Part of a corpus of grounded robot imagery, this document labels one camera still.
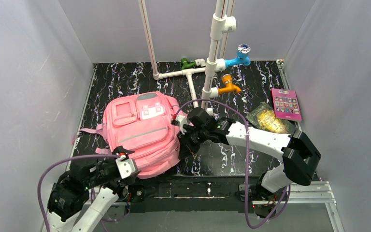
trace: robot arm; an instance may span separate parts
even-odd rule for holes
[[[180,159],[195,154],[206,140],[214,143],[246,146],[245,126],[233,119],[216,120],[203,109],[193,109],[177,116],[173,124],[180,125]],[[297,130],[293,135],[276,134],[249,128],[251,148],[277,158],[283,164],[264,173],[253,189],[254,198],[270,196],[291,183],[310,185],[321,155],[308,136]]]
[[[139,173],[135,162],[128,158],[133,153],[122,147],[116,159],[82,160],[71,164],[53,188],[48,202],[47,218],[51,232],[91,232],[110,206],[122,195],[125,186],[134,182]],[[102,185],[97,198],[82,215],[80,211],[89,200],[89,189]]]

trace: backpack strap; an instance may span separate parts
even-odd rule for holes
[[[107,123],[98,124],[96,129],[82,128],[79,131],[83,131],[89,134],[99,134],[107,141]]]
[[[97,154],[106,154],[106,155],[111,155],[112,154],[112,151],[110,149],[107,149],[107,148],[96,148],[95,152]]]

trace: orange faucet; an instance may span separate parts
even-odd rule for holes
[[[232,91],[235,91],[236,93],[241,93],[241,89],[232,83],[232,76],[230,74],[224,75],[221,79],[225,84],[225,88],[218,89],[219,95],[223,93],[230,93]]]

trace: cable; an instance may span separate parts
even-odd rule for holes
[[[282,198],[285,196],[285,193],[286,193],[286,190],[288,188],[288,186],[286,186],[282,192],[282,195],[281,195],[281,198],[278,200],[277,204],[275,205],[275,207],[271,210],[271,212],[257,225],[253,226],[251,225],[250,223],[250,220],[249,220],[249,217],[248,217],[248,173],[249,173],[249,133],[248,133],[248,122],[247,120],[245,119],[245,117],[238,111],[234,110],[233,108],[225,105],[224,103],[221,103],[219,101],[216,101],[216,100],[211,100],[211,99],[195,99],[195,100],[191,100],[191,101],[187,101],[186,103],[184,103],[176,112],[176,114],[173,115],[173,119],[176,119],[178,113],[181,111],[181,109],[183,109],[186,105],[190,104],[190,103],[193,103],[193,102],[201,102],[201,101],[207,101],[207,102],[214,102],[214,103],[217,103],[219,105],[222,105],[224,107],[226,107],[227,109],[235,112],[244,122],[244,125],[245,125],[245,131],[246,131],[246,160],[245,160],[245,199],[244,199],[244,203],[245,203],[245,220],[247,221],[247,224],[248,226],[251,228],[251,229],[257,229],[259,228],[260,226],[262,226],[270,217],[271,215],[275,212],[275,210],[278,208],[278,206],[281,204],[281,201],[282,201]]]
[[[42,216],[43,216],[43,220],[44,220],[47,232],[50,232],[50,225],[49,225],[49,221],[48,221],[47,216],[46,216],[45,209],[43,207],[41,188],[42,188],[43,179],[48,174],[48,172],[50,172],[50,170],[52,170],[54,167],[56,167],[56,166],[58,166],[62,163],[66,163],[66,162],[73,161],[73,160],[90,159],[90,158],[113,158],[113,159],[116,159],[118,157],[119,157],[118,155],[104,155],[104,154],[76,156],[76,157],[71,157],[71,158],[67,158],[67,159],[63,159],[61,161],[58,161],[58,162],[50,165],[43,172],[43,174],[42,174],[42,176],[41,176],[41,178],[39,179],[39,182],[38,182],[38,202],[39,202],[39,208],[41,209],[41,213],[42,213]]]
[[[274,200],[272,201],[272,205],[275,204],[275,201],[276,201],[276,195],[274,194]]]
[[[131,198],[131,193],[128,195],[127,202],[126,202],[126,208],[128,212],[130,212],[130,205],[128,204],[130,201],[130,198]]]
[[[287,202],[289,200],[290,195],[291,195],[291,185],[288,185],[288,195],[286,196],[284,206],[282,206],[282,209],[275,216],[270,217],[270,220],[275,219],[277,216],[279,216],[282,213],[282,211],[285,209],[285,207],[287,205]]]
[[[268,206],[268,204],[271,203],[271,199],[272,199],[272,198],[270,198],[270,199],[268,200],[268,202],[265,204],[265,206]]]
[[[128,197],[128,193],[126,194],[126,196],[123,198],[123,199],[121,199],[121,200],[117,200],[118,202],[123,202],[123,201],[125,201],[126,199],[127,199],[127,197]]]

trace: black marble floor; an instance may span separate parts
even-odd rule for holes
[[[180,62],[161,62],[158,70],[161,73],[178,71]],[[160,91],[175,97],[180,104],[191,99],[186,78],[172,77],[155,81],[152,76],[150,63],[103,63],[95,65],[93,85],[84,112],[82,128],[95,128],[103,118],[103,111],[111,100],[127,95]],[[271,88],[284,88],[278,67],[275,61],[252,61],[249,66],[230,67],[218,73],[221,77],[231,74],[234,83],[243,92],[224,94],[218,101],[237,109],[243,115],[254,110],[260,102],[271,105]],[[200,97],[204,85],[204,73],[193,75],[197,97]],[[213,86],[222,87],[220,79],[215,80]],[[212,105],[215,116],[238,117],[224,107]],[[107,144],[98,135],[80,133],[73,156],[94,154],[97,147],[104,148]],[[250,152],[250,175],[260,176],[279,162],[257,151]],[[195,157],[181,161],[177,166],[164,175],[186,176],[242,176],[245,170],[245,149],[243,147],[214,144],[210,141],[202,145]]]

